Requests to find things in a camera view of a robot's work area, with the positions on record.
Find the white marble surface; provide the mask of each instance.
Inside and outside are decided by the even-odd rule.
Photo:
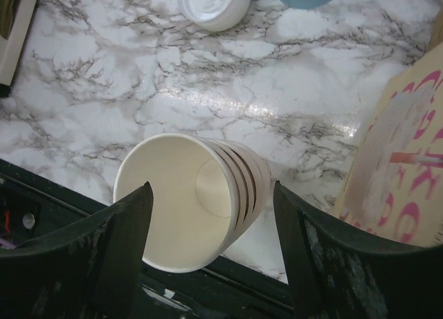
[[[120,162],[164,131],[241,141],[328,209],[386,80],[421,57],[432,0],[253,0],[210,34],[177,0],[40,0],[0,158],[103,203]],[[225,255],[286,282],[271,205]]]

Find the white paper cup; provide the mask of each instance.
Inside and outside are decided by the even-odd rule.
[[[220,145],[225,145],[241,156],[248,166],[255,182],[255,205],[250,210],[244,221],[245,230],[258,218],[266,205],[271,187],[271,171],[268,165],[251,148],[229,140],[214,140]]]
[[[261,175],[268,171],[266,163],[241,144],[160,134],[125,158],[114,202],[150,182],[154,207],[143,261],[162,271],[186,273],[211,263],[256,219],[262,209],[258,206],[264,205],[257,200],[257,189],[269,191]],[[250,193],[253,188],[256,194]]]

